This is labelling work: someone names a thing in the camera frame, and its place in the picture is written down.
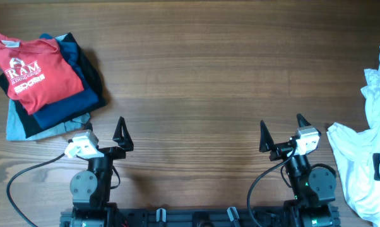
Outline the white t-shirt black print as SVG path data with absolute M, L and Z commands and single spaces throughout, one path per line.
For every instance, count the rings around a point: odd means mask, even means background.
M 365 115 L 362 132 L 335 122 L 327 130 L 346 203 L 358 216 L 380 226 L 380 54 L 379 67 L 364 71 Z

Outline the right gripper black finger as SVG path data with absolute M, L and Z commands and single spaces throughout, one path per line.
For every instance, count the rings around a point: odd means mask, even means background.
M 262 153 L 272 151 L 275 148 L 275 144 L 264 120 L 260 121 L 260 129 L 261 137 L 259 142 L 259 151 Z
M 298 113 L 296 117 L 297 117 L 297 122 L 298 122 L 299 127 L 311 126 L 311 124 L 306 120 L 306 118 L 301 113 Z

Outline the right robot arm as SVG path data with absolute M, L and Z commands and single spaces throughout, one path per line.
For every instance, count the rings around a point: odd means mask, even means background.
M 281 161 L 286 170 L 294 199 L 283 203 L 280 226 L 335 227 L 341 224 L 335 201 L 336 171 L 325 164 L 311 165 L 308 154 L 318 148 L 321 132 L 302 114 L 297 114 L 299 127 L 287 142 L 274 143 L 264 121 L 260 122 L 260 152 L 270 152 L 271 161 Z

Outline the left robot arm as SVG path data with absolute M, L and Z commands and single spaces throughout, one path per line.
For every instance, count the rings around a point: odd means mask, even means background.
M 116 146 L 100 148 L 98 138 L 91 126 L 74 135 L 64 154 L 68 158 L 82 158 L 88 162 L 88 168 L 78 172 L 70 182 L 73 196 L 73 210 L 63 213 L 60 226 L 127 226 L 123 214 L 117 204 L 109 201 L 112 176 L 116 174 L 113 166 L 115 160 L 126 157 L 128 151 L 134 149 L 134 144 L 123 117 L 120 117 L 112 140 Z

